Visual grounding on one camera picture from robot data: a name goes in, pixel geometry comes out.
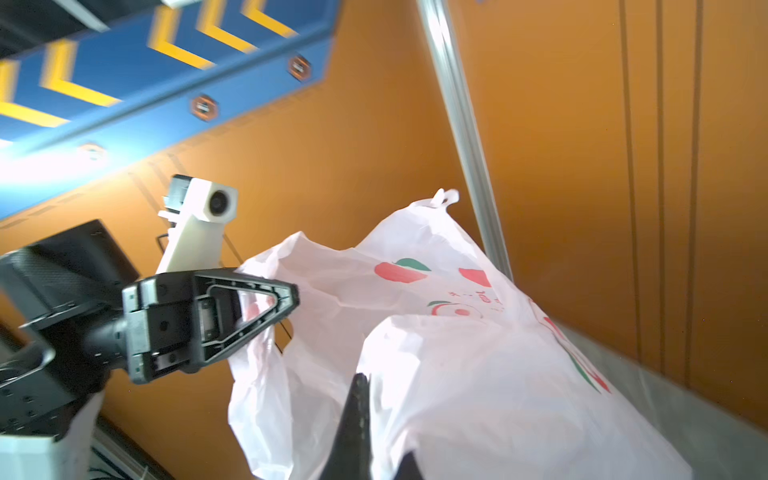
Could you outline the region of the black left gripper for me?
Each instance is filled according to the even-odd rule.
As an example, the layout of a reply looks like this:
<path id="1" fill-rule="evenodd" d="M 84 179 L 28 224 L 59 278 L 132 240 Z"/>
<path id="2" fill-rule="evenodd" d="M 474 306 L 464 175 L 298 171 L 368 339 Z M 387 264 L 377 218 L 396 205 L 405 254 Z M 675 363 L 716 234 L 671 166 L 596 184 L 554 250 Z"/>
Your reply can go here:
<path id="1" fill-rule="evenodd" d="M 148 384 L 225 360 L 299 305 L 298 286 L 233 269 L 161 273 L 122 290 L 126 371 Z"/>

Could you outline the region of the pink printed plastic bag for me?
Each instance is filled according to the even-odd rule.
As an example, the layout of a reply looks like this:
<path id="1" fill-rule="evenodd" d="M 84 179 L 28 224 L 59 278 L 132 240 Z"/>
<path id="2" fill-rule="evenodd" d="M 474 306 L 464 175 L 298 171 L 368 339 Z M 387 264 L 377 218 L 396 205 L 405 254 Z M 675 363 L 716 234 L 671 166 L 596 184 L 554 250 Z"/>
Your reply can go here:
<path id="1" fill-rule="evenodd" d="M 392 479 L 689 479 L 676 449 L 450 216 L 411 203 L 357 246 L 295 233 L 242 271 L 295 284 L 284 348 L 268 329 L 230 358 L 229 425 L 251 473 L 317 479 L 355 376 L 371 457 Z"/>

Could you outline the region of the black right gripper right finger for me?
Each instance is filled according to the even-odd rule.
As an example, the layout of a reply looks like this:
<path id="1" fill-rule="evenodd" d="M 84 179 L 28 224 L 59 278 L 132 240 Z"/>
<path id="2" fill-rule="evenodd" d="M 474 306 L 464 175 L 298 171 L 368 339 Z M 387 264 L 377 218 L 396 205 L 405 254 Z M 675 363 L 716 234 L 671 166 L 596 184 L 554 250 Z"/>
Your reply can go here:
<path id="1" fill-rule="evenodd" d="M 394 480 L 423 480 L 413 451 L 402 458 Z"/>

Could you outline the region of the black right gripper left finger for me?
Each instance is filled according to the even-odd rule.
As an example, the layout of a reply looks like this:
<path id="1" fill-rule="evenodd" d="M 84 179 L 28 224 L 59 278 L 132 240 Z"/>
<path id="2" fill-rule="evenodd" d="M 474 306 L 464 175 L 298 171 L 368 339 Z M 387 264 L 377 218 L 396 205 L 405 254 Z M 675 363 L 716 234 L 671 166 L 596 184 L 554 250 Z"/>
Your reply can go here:
<path id="1" fill-rule="evenodd" d="M 370 385 L 356 373 L 320 479 L 370 480 L 371 459 Z"/>

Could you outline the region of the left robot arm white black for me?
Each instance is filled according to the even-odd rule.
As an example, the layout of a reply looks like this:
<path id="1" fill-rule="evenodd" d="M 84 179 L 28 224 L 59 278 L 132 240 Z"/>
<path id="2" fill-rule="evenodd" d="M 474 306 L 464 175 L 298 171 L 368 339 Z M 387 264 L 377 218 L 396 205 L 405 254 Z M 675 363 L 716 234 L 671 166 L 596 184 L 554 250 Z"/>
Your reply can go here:
<path id="1" fill-rule="evenodd" d="M 219 266 L 220 224 L 177 224 L 140 278 L 93 220 L 4 255 L 30 342 L 1 366 L 1 475 L 82 479 L 110 374 L 147 384 L 233 355 L 298 306 L 295 285 Z"/>

